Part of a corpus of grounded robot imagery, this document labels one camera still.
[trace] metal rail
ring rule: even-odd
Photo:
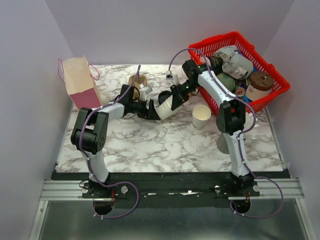
[[[297,178],[280,178],[274,181],[281,187],[286,199],[304,198],[304,193]],[[279,189],[272,182],[265,179],[257,179],[260,196],[251,199],[280,199]],[[40,201],[100,201],[111,202],[111,198],[83,198],[80,181],[45,181],[43,184]],[[229,197],[229,200],[242,200],[244,197]]]

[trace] screw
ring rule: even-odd
[[[260,187],[258,185],[254,185],[252,188],[253,188],[253,191],[255,191],[255,192],[260,191]]]
[[[214,186],[214,191],[218,194],[221,191],[221,187],[219,185]]]
[[[127,186],[123,186],[123,187],[121,188],[121,192],[122,192],[123,194],[126,194],[126,193],[128,192]]]

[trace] bag handle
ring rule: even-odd
[[[92,76],[92,74],[90,74],[90,77],[93,78],[94,80],[98,81],[98,80],[100,79],[100,72],[99,72],[98,69],[97,69],[95,66],[93,66],[92,64],[88,64],[88,67],[89,67],[89,66],[93,67],[93,68],[96,70],[96,72],[98,73],[98,78],[97,78],[97,79],[94,78],[94,76]]]
[[[62,60],[61,58],[58,58],[58,75],[59,75],[59,78],[61,79],[61,81],[66,84],[65,80],[62,79],[62,77],[60,76],[60,62],[61,62],[61,68],[62,68],[62,73],[65,73],[65,70],[64,70],[64,66],[62,64]]]
[[[58,76],[59,76],[59,78],[61,79],[61,81],[62,81],[64,84],[66,84],[65,80],[62,79],[62,77],[60,76],[60,63],[61,63],[62,73],[63,73],[63,74],[65,73],[64,65],[63,65],[63,63],[62,63],[62,60],[61,60],[61,58],[58,58]],[[93,76],[91,73],[90,73],[90,77],[93,78],[94,80],[98,81],[98,80],[100,79],[100,72],[99,72],[98,69],[97,69],[95,66],[93,66],[92,64],[88,64],[88,67],[89,67],[89,66],[93,67],[93,68],[96,70],[96,72],[98,73],[98,78],[94,78],[94,76]]]

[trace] jar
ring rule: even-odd
[[[256,101],[268,96],[274,86],[273,78],[264,71],[253,72],[249,78],[249,86],[245,96],[251,101]]]

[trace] brown jar lid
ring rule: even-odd
[[[255,71],[249,76],[252,87],[260,91],[268,91],[274,86],[273,78],[264,71]]]

